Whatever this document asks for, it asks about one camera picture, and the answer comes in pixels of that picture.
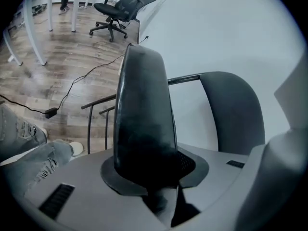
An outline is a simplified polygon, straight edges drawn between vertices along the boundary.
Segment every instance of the laminate flooring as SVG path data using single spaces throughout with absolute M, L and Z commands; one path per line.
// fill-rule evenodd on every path
M 58 107 L 73 80 L 86 74 L 93 67 L 107 64 L 125 53 L 129 43 L 137 42 L 139 23 L 132 21 L 126 29 L 128 39 L 114 31 L 114 42 L 109 42 L 109 31 L 98 30 L 89 36 L 96 21 L 104 22 L 106 16 L 93 7 L 79 8 L 76 32 L 71 32 L 71 9 L 58 15 L 60 5 L 52 6 L 53 31 L 48 30 L 47 11 L 34 17 L 35 31 L 41 43 L 47 64 L 42 66 L 30 45 L 26 29 L 22 26 L 11 33 L 14 47 L 23 65 L 14 60 L 7 62 L 10 53 L 2 42 L 0 46 L 0 93 L 7 98 L 44 112 Z M 87 149 L 89 109 L 84 104 L 116 93 L 119 68 L 123 57 L 108 66 L 91 72 L 84 80 L 74 84 L 58 114 L 50 119 L 24 107 L 5 102 L 19 116 L 45 128 L 49 140 L 78 141 Z M 114 105 L 114 101 L 94 107 L 91 125 L 91 153 L 105 149 L 105 116 L 99 112 Z M 108 148 L 113 146 L 114 112 L 109 114 Z

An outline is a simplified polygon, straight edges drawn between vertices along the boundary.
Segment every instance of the chair backrest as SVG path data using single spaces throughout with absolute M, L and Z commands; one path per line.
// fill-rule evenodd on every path
M 210 103 L 220 152 L 249 155 L 265 144 L 263 116 L 257 95 L 242 78 L 226 72 L 200 75 Z
M 137 6 L 138 3 L 137 0 L 120 0 L 119 2 L 116 3 L 115 8 L 127 14 L 126 18 L 130 18 L 130 15 L 133 13 L 134 15 L 131 19 L 135 19 L 139 9 L 156 0 L 141 0 L 141 1 L 143 2 L 143 4 L 139 3 Z

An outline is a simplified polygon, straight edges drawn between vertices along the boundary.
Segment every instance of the black mesh fabric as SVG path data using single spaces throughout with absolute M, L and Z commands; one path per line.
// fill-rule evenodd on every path
M 141 0 L 141 1 L 143 2 L 143 4 L 139 4 L 138 7 L 136 7 L 138 3 L 137 0 L 120 0 L 119 2 L 116 3 L 115 8 L 125 13 L 127 15 L 126 17 L 127 19 L 129 18 L 131 13 L 134 13 L 132 19 L 135 19 L 139 9 L 156 0 Z

